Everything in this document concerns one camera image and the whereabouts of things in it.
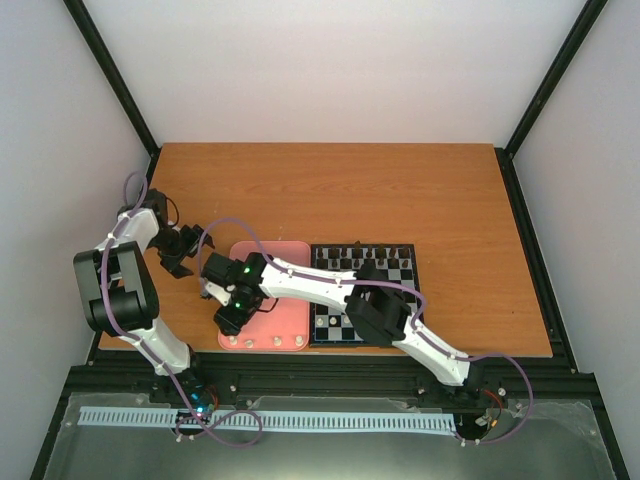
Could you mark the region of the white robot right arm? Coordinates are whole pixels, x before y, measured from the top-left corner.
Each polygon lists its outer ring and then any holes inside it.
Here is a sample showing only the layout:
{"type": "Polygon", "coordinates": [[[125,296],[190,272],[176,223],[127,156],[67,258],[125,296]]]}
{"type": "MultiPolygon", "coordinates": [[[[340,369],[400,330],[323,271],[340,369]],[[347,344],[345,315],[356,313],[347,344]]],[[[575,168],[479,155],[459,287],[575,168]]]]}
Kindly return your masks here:
{"type": "Polygon", "coordinates": [[[469,402],[482,388],[482,369],[420,320],[421,311],[405,301],[409,293],[424,306],[414,289],[387,280],[365,264],[356,271],[303,267],[259,252],[237,260],[213,253],[200,268],[203,293],[220,307],[214,322],[220,333],[235,336],[268,299],[297,299],[346,315],[365,342],[394,347],[434,375],[445,394],[469,402]]]}

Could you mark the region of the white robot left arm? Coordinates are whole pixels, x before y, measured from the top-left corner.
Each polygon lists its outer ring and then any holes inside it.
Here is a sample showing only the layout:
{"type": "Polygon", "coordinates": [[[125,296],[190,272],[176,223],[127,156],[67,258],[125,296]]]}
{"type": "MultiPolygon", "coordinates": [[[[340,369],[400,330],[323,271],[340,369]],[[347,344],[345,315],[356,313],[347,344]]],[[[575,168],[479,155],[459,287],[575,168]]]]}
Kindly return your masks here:
{"type": "Polygon", "coordinates": [[[193,403],[206,395],[208,378],[197,370],[193,349],[161,319],[158,293],[144,261],[144,252],[155,249],[160,265],[174,278],[193,274],[182,261],[196,255],[204,229],[171,224],[169,202],[152,189],[139,207],[122,207],[114,231],[96,248],[76,254],[73,267],[89,327],[134,346],[158,376],[174,374],[174,392],[193,403]]]}

